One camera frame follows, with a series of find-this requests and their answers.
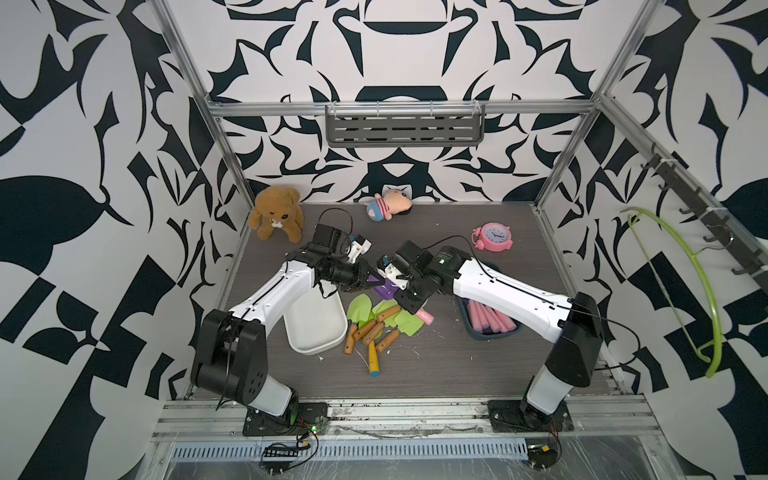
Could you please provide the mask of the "purple square scoop pink handle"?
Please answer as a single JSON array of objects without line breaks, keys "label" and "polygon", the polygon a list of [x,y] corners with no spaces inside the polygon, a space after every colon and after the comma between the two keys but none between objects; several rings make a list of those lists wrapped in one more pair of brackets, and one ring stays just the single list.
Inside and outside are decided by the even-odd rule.
[{"label": "purple square scoop pink handle", "polygon": [[478,311],[478,303],[475,302],[474,300],[469,300],[467,305],[468,305],[467,307],[468,317],[473,330],[478,334],[483,334],[487,326],[487,321],[484,319],[483,315]]}]

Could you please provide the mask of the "purple pointed shovel pink handle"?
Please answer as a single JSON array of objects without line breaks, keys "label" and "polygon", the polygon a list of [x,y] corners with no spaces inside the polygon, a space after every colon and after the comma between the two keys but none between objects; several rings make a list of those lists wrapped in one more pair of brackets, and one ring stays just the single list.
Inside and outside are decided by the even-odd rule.
[{"label": "purple pointed shovel pink handle", "polygon": [[512,332],[517,329],[517,324],[508,315],[498,310],[495,311],[495,315],[497,316],[498,322],[501,325],[502,332]]}]

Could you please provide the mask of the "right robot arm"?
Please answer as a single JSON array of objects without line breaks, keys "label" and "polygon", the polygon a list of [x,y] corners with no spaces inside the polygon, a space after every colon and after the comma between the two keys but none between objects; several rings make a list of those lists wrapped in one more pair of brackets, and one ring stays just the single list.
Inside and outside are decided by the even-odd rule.
[{"label": "right robot arm", "polygon": [[476,301],[525,325],[552,348],[520,401],[520,422],[548,428],[566,397],[591,384],[604,333],[594,299],[555,294],[506,276],[452,246],[432,254],[411,241],[378,262],[398,285],[395,300],[411,314],[435,293]]}]

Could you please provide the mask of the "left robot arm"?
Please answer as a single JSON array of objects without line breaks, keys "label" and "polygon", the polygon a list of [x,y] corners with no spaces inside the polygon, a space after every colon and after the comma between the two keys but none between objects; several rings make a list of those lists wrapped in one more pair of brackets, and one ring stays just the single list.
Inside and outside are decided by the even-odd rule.
[{"label": "left robot arm", "polygon": [[355,292],[385,283],[363,255],[371,242],[329,225],[315,227],[312,240],[287,253],[259,290],[229,310],[203,319],[190,374],[191,383],[266,415],[292,416],[295,391],[268,374],[267,340],[279,319],[313,289],[328,283]]}]

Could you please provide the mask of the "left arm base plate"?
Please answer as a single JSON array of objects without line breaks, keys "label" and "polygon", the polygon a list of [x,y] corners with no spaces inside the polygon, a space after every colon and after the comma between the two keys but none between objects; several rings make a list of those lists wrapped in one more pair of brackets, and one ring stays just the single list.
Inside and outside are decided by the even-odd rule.
[{"label": "left arm base plate", "polygon": [[248,407],[242,435],[245,437],[290,436],[300,430],[322,433],[328,424],[327,402],[292,402],[282,416]]}]

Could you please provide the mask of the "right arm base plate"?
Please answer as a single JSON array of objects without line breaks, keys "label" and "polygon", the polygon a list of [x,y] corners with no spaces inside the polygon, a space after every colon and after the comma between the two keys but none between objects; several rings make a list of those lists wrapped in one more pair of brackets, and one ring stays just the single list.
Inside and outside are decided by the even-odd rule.
[{"label": "right arm base plate", "polygon": [[574,430],[565,400],[552,414],[545,414],[522,400],[488,400],[488,418],[495,433],[547,433]]}]

